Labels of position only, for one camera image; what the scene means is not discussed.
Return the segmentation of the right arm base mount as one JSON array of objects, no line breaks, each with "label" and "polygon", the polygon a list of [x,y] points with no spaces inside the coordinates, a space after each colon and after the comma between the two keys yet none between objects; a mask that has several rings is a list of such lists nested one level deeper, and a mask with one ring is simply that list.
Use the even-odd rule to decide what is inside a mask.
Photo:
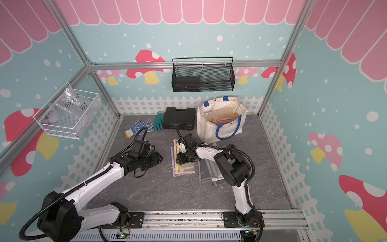
[{"label": "right arm base mount", "polygon": [[250,227],[264,228],[265,222],[261,212],[251,210],[248,214],[243,215],[240,212],[222,212],[221,219],[225,228]]}]

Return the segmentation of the pink brown mesh pouch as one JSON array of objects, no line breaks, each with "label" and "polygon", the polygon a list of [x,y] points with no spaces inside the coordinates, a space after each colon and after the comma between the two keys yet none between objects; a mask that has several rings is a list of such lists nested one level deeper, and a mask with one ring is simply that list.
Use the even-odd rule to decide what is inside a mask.
[{"label": "pink brown mesh pouch", "polygon": [[216,114],[211,116],[210,122],[215,125],[224,125],[238,119],[238,117],[238,113]]}]

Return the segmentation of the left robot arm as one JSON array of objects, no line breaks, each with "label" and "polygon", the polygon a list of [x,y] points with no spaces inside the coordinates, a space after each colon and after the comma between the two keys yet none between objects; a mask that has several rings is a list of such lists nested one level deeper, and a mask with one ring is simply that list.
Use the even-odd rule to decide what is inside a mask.
[{"label": "left robot arm", "polygon": [[79,232],[112,225],[119,229],[129,227],[132,217],[126,206],[119,202],[85,209],[87,203],[112,183],[139,169],[147,172],[160,164],[163,157],[144,137],[135,137],[131,144],[107,160],[100,171],[62,193],[51,192],[42,208],[30,218],[19,232],[19,239],[34,241],[50,238],[55,242],[69,242]]}]

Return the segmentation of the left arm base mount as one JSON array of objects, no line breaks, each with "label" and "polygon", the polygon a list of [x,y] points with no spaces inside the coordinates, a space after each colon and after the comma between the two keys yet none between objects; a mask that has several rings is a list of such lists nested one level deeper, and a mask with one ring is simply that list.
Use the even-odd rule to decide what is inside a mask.
[{"label": "left arm base mount", "polygon": [[140,229],[144,223],[144,212],[129,212],[127,215],[121,216],[113,224],[105,224],[103,229]]}]

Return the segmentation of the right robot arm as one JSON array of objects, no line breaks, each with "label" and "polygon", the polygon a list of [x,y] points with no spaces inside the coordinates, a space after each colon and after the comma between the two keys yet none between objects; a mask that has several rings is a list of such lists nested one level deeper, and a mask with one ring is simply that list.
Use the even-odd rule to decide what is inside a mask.
[{"label": "right robot arm", "polygon": [[209,160],[216,163],[223,179],[232,186],[235,198],[235,219],[242,227],[256,223],[262,230],[265,227],[262,213],[251,201],[249,182],[255,175],[252,159],[243,151],[230,144],[224,147],[198,143],[191,134],[179,136],[181,151],[176,155],[178,164]]}]

